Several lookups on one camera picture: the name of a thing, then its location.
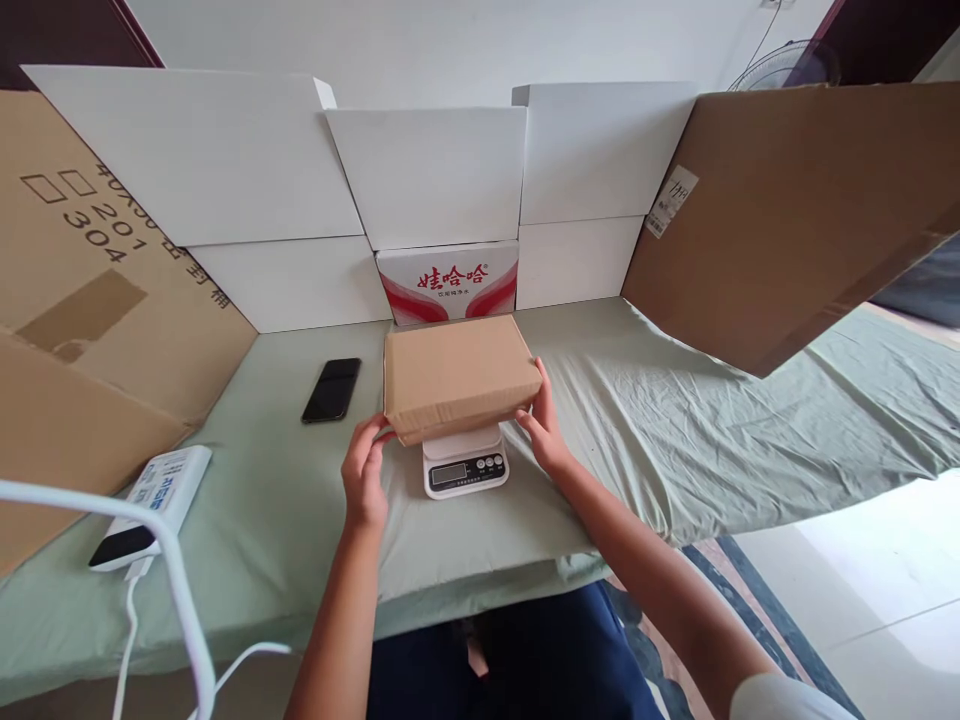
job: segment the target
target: brown cardboard sheet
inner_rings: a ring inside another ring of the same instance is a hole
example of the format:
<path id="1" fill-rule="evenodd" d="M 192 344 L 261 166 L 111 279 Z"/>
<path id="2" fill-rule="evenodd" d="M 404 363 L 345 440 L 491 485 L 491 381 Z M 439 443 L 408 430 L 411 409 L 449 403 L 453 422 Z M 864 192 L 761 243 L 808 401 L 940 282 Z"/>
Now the brown cardboard sheet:
<path id="1" fill-rule="evenodd" d="M 508 419 L 542 380 L 512 315 L 387 335 L 384 413 L 400 442 Z"/>
<path id="2" fill-rule="evenodd" d="M 39 93 L 0 91 L 0 477 L 120 490 L 256 331 Z M 0 503 L 0 575 L 74 515 Z"/>
<path id="3" fill-rule="evenodd" d="M 768 375 L 960 230 L 957 118 L 960 83 L 701 96 L 667 175 L 696 185 L 621 294 Z"/>
<path id="4" fill-rule="evenodd" d="M 8 480 L 115 493 L 189 432 L 9 335 L 0 335 L 0 397 L 0 476 Z M 0 577 L 78 517 L 0 503 Z"/>

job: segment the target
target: hand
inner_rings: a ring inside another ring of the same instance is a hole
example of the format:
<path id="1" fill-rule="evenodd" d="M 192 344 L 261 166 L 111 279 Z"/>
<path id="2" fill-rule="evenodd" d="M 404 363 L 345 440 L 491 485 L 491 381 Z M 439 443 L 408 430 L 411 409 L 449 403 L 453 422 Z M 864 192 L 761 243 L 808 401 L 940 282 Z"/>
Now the hand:
<path id="1" fill-rule="evenodd" d="M 387 496 L 380 485 L 380 467 L 383 446 L 396 437 L 396 433 L 391 431 L 377 437 L 387 426 L 383 413 L 377 413 L 353 431 L 347 456 L 340 467 L 347 494 L 347 527 L 382 530 L 387 523 Z"/>
<path id="2" fill-rule="evenodd" d="M 540 467 L 554 475 L 575 461 L 560 434 L 557 408 L 553 404 L 553 388 L 547 369 L 540 358 L 537 358 L 536 362 L 537 370 L 543 377 L 543 384 L 533 400 L 533 414 L 517 410 L 516 417 L 520 427 L 530 435 L 533 456 L 540 463 Z"/>

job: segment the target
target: rug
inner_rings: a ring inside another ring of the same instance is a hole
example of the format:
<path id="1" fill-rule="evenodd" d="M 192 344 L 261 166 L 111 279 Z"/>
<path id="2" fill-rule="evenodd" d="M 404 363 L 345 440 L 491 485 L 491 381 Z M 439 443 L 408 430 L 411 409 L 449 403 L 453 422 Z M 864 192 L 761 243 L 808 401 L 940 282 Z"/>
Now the rug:
<path id="1" fill-rule="evenodd" d="M 855 718 L 863 720 L 863 715 L 733 538 L 695 543 L 682 552 L 726 598 L 787 677 L 817 688 Z M 683 663 L 620 582 L 611 577 L 604 589 L 667 720 L 713 720 Z"/>

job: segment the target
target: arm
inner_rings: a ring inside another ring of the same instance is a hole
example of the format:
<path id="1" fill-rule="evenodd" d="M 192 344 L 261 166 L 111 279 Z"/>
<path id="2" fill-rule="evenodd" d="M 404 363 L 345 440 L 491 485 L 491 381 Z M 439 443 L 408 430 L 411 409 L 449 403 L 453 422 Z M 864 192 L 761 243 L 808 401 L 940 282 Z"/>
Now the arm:
<path id="1" fill-rule="evenodd" d="M 387 520 L 380 466 L 383 446 L 394 434 L 374 438 L 386 424 L 383 415 L 375 415 L 357 425 L 340 469 L 347 517 L 285 720 L 366 715 L 377 565 Z"/>
<path id="2" fill-rule="evenodd" d="M 753 675 L 780 670 L 697 571 L 573 457 L 560 435 L 550 380 L 533 414 L 517 412 L 537 462 L 563 492 L 604 560 L 683 661 L 718 720 Z"/>

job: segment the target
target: white cardboard box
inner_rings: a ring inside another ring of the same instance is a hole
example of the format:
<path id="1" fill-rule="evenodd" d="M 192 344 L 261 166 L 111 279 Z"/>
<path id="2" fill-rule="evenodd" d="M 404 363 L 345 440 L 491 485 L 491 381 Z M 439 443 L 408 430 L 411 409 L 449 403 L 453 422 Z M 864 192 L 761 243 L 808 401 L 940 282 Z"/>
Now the white cardboard box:
<path id="1" fill-rule="evenodd" d="M 382 250 L 377 267 L 397 325 L 513 312 L 516 240 Z"/>
<path id="2" fill-rule="evenodd" d="M 643 217 L 520 227 L 517 310 L 620 294 Z"/>
<path id="3" fill-rule="evenodd" d="M 182 247 L 362 235 L 309 75 L 25 66 Z"/>
<path id="4" fill-rule="evenodd" d="M 520 224 L 646 215 L 696 97 L 690 82 L 514 88 L 528 110 Z"/>
<path id="5" fill-rule="evenodd" d="M 333 110 L 374 250 L 517 237 L 525 108 Z"/>
<path id="6" fill-rule="evenodd" d="M 260 332 L 389 320 L 363 235 L 190 248 Z"/>

